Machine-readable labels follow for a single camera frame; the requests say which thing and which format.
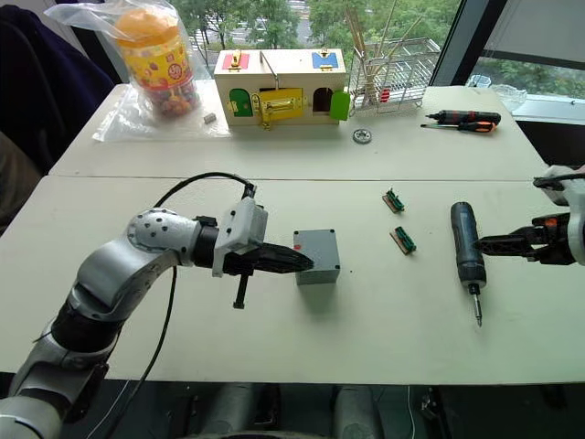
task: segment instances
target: metal rack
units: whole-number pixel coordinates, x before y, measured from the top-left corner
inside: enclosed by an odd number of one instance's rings
[[[441,52],[432,39],[388,40],[366,44],[366,50],[354,48],[349,78],[352,113],[398,112],[405,103],[422,103]],[[375,53],[387,55],[374,58]]]

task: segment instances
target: orange-handled screwdriver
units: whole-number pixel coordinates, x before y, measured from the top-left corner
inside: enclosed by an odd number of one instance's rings
[[[423,123],[423,128],[449,128],[457,131],[471,131],[472,133],[491,133],[495,129],[493,122],[468,122],[459,123],[458,125],[439,125],[438,123]]]

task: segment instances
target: small gray cube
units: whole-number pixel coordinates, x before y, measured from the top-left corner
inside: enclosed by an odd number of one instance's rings
[[[314,262],[314,267],[296,273],[297,285],[334,284],[341,264],[335,230],[298,230],[293,236],[294,249]]]

